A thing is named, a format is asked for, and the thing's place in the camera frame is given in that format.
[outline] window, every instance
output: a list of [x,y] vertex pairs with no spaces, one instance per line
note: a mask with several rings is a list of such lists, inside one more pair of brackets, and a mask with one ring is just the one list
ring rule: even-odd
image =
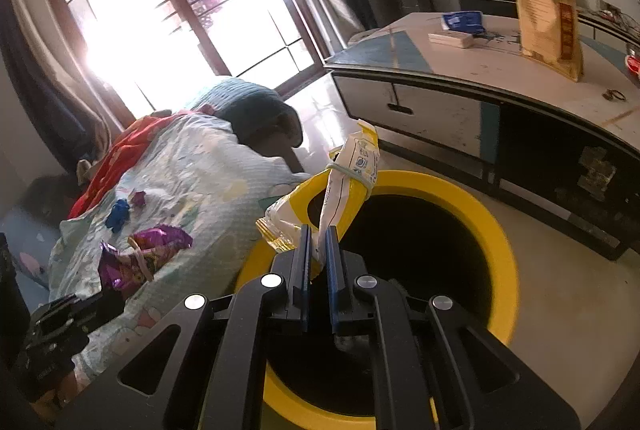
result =
[[79,59],[135,117],[229,74],[286,90],[320,59],[292,0],[50,0]]

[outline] yellow and white snack wrapper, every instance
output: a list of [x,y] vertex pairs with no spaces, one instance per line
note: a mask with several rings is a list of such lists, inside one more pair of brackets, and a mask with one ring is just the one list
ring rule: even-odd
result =
[[335,162],[327,165],[330,169],[329,182],[324,193],[324,203],[320,213],[320,225],[315,248],[318,263],[324,267],[324,235],[329,226],[335,226],[338,240],[355,219],[362,203],[369,198],[378,178],[378,133],[376,128],[360,120],[360,132],[349,134]]
[[[359,121],[360,132],[350,134],[335,162],[327,165],[327,188],[324,194],[319,230],[313,230],[312,274],[317,274],[325,262],[324,234],[328,226],[336,226],[338,239],[342,238],[369,197],[378,177],[378,134],[375,127]],[[308,202],[313,197],[306,189],[318,176],[299,185],[290,194],[281,197],[258,219],[256,226],[264,240],[277,252],[293,250],[300,240],[300,226],[306,215]]]

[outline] red cloth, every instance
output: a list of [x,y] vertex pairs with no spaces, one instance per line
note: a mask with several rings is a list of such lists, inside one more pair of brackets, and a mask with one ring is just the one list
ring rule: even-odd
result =
[[138,162],[158,132],[176,118],[190,113],[190,110],[181,110],[167,118],[145,116],[134,121],[127,130],[118,136],[103,158],[87,191],[71,208],[68,218],[72,219],[82,215],[98,204],[104,195],[118,183],[122,174]]

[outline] trash can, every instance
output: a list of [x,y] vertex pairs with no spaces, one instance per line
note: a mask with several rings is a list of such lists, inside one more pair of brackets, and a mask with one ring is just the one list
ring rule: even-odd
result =
[[[328,172],[311,179],[300,202],[306,212],[297,212],[315,226],[327,179]],[[518,308],[513,254],[498,222],[462,188],[427,174],[381,171],[340,246],[411,296],[450,296],[509,342]],[[268,272],[274,256],[259,241],[236,289]],[[271,339],[264,400],[308,430],[375,430],[367,338],[334,338],[325,291],[323,272],[311,286],[309,333]]]

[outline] silver screw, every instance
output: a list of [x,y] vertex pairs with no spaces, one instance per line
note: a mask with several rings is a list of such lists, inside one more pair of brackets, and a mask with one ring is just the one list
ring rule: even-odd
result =
[[448,311],[453,307],[453,300],[448,296],[438,295],[433,299],[433,306],[441,311]]
[[207,299],[202,295],[189,295],[184,299],[184,306],[187,309],[196,310],[200,309],[206,302]]
[[363,289],[373,289],[378,285],[378,281],[374,276],[362,275],[356,279],[356,284],[358,284]]
[[269,288],[277,287],[282,283],[282,277],[275,273],[269,273],[260,279],[260,283]]

